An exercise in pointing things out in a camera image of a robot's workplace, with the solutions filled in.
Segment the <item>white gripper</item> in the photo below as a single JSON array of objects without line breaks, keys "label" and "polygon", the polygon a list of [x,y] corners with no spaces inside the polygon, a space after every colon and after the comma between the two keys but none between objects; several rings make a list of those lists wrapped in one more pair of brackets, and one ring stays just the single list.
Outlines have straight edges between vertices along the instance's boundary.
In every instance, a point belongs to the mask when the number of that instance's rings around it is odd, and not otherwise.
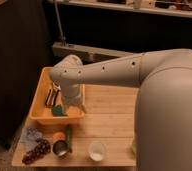
[{"label": "white gripper", "polygon": [[81,112],[87,113],[85,105],[82,103],[81,86],[79,84],[64,85],[61,87],[61,98],[63,115],[68,115],[68,106],[78,106]]}]

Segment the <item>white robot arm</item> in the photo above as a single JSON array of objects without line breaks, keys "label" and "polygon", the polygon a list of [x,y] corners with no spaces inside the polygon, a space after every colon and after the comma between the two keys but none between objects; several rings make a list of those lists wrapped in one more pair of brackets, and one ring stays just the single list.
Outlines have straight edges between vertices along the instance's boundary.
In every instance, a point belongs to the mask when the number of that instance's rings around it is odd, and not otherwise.
[{"label": "white robot arm", "polygon": [[80,84],[136,87],[137,171],[192,171],[192,49],[136,53],[84,65],[69,55],[51,68],[63,101]]}]

